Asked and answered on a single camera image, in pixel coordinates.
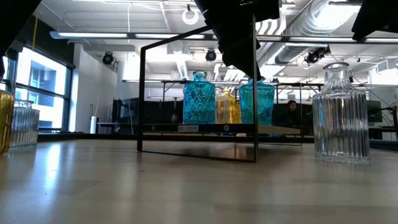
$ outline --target textured blue vase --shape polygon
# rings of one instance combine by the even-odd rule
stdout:
[[[254,123],[253,118],[253,83],[242,86],[239,89],[241,98],[242,122]],[[257,82],[257,114],[259,124],[272,124],[272,109],[274,108],[275,88],[272,85]]]
[[[215,123],[216,87],[206,78],[206,72],[194,72],[193,82],[184,86],[184,124]]]

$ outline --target white cylinder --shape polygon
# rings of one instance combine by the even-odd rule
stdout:
[[[96,134],[97,133],[97,117],[92,116],[91,117],[91,124],[90,124],[90,134]]]

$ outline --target label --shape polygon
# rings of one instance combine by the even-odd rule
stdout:
[[[199,125],[179,125],[179,132],[199,132]]]

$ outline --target gold vase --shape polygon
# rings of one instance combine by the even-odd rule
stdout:
[[[14,96],[0,90],[0,154],[8,152],[10,149],[13,111]]]
[[[235,98],[231,95],[231,90],[223,90],[223,93],[228,96],[228,107],[229,107],[229,124],[240,124],[242,123],[241,119],[239,119],[240,109],[238,108]]]
[[[216,88],[216,123],[228,124],[228,96],[223,94],[221,90],[220,88]]]

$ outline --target glass vase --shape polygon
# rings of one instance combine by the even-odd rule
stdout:
[[[206,78],[206,72],[194,72],[193,82],[184,86],[184,124],[215,123],[216,90]]]
[[[36,147],[40,111],[32,109],[32,103],[26,100],[15,101],[11,149]]]
[[[370,163],[366,93],[349,82],[348,64],[325,66],[325,86],[313,97],[315,158]]]
[[[253,121],[253,83],[239,89],[241,100],[242,122],[252,124]],[[275,88],[273,85],[257,82],[257,114],[259,124],[272,124],[272,109],[274,108]]]
[[[216,88],[216,123],[228,124],[229,106],[228,96],[221,92],[222,88]]]
[[[238,107],[236,106],[235,98],[233,95],[231,95],[231,90],[229,89],[223,90],[223,93],[228,97],[228,108],[229,108],[228,123],[238,124],[239,119],[236,117],[236,110],[238,109]]]
[[[242,111],[241,111],[241,101],[236,100],[235,101],[235,113],[234,113],[234,120],[236,121],[236,124],[241,124],[242,123]]]
[[[0,154],[8,152],[10,149],[13,109],[14,96],[0,90]]]

